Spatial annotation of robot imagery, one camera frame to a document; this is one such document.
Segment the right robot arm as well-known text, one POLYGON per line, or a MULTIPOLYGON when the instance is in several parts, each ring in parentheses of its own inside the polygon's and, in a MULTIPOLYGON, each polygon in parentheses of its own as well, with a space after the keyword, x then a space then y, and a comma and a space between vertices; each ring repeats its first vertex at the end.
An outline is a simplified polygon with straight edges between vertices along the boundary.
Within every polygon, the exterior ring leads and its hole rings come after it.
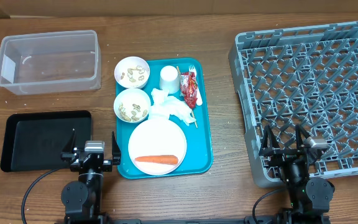
POLYGON ((261 196, 252 208, 252 218, 259 202, 278 192, 287 191, 291 207, 280 209, 268 221, 269 223, 329 223, 330 201, 333 199, 334 185, 320 177, 311 177, 310 165, 321 159, 328 150, 328 143, 323 138, 311 136, 301 125, 295 126, 294 149, 281 149, 271 127, 266 125, 259 154, 269 157, 267 165, 280 169, 280 180, 285 184, 282 189, 273 190, 261 196))

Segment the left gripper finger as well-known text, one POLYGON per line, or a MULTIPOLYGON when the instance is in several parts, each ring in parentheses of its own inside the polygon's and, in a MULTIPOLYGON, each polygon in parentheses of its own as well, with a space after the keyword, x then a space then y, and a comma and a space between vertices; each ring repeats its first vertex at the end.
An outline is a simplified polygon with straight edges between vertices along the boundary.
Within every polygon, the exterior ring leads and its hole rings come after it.
POLYGON ((112 158, 113 159, 120 159, 121 158, 121 150, 117 144, 116 137, 114 131, 112 132, 112 158))
POLYGON ((75 147, 75 140, 76 140, 76 131, 75 129, 72 129, 71 136, 66 143, 66 145, 63 147, 62 153, 72 153, 75 147))

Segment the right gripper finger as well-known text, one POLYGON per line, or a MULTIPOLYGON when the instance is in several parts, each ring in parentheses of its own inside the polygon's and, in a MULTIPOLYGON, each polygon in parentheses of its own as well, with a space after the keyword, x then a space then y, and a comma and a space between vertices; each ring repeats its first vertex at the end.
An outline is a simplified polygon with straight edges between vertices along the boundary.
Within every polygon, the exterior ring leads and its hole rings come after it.
POLYGON ((279 143, 277 141, 276 136, 274 135, 271 127, 267 124, 264 127, 264 135, 261 141, 261 151, 273 151, 276 149, 280 149, 279 143))
POLYGON ((310 144, 306 141, 309 137, 310 134, 302 125, 297 124, 295 126, 295 140, 297 149, 309 149, 310 144))

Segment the pink bowl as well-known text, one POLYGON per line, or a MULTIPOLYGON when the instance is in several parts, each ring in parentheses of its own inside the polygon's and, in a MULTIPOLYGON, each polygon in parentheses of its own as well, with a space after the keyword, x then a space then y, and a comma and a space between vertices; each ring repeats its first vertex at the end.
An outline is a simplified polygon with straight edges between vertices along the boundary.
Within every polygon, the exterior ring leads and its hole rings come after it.
POLYGON ((124 88, 143 88, 150 77, 148 63, 140 57, 126 57, 114 69, 116 82, 124 88))

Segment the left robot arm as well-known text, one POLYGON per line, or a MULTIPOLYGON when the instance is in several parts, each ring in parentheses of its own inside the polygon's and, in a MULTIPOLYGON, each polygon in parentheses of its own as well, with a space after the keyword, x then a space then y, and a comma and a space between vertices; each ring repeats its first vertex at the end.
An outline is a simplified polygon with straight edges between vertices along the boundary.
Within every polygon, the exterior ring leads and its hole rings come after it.
POLYGON ((101 211, 103 179, 105 172, 121 163, 121 150, 112 136, 112 158, 104 157, 104 141, 86 141, 76 147, 76 131, 63 148, 61 159, 68 163, 78 180, 63 188, 61 201, 65 206, 65 223, 112 223, 112 218, 101 211))

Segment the orange carrot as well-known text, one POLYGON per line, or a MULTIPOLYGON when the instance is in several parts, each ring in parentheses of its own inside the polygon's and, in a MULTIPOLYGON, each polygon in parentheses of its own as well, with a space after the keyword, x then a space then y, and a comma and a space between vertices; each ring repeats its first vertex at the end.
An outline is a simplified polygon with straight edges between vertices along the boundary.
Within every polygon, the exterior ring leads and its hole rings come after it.
POLYGON ((176 165, 178 158, 174 155, 159 155, 159 156, 141 156, 136 157, 137 162, 150 162, 156 164, 176 165))

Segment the white bowl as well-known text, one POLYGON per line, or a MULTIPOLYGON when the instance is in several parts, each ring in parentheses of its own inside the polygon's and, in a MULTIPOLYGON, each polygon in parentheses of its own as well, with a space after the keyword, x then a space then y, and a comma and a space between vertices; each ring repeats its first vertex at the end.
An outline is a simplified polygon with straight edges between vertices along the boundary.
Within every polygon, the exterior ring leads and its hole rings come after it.
POLYGON ((114 100, 117 118, 127 123, 140 123, 149 115, 151 100, 145 91, 130 88, 120 92, 114 100))

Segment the white napkin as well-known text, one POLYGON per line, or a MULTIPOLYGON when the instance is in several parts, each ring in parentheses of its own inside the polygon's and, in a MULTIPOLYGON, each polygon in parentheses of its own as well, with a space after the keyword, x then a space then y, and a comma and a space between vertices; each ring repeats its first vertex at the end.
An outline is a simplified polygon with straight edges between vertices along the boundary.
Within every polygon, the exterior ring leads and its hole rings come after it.
POLYGON ((192 109, 184 101, 170 96, 168 91, 154 88, 151 96, 154 103, 150 107, 148 119, 169 119, 171 115, 174 115, 187 126, 196 122, 191 115, 192 109))

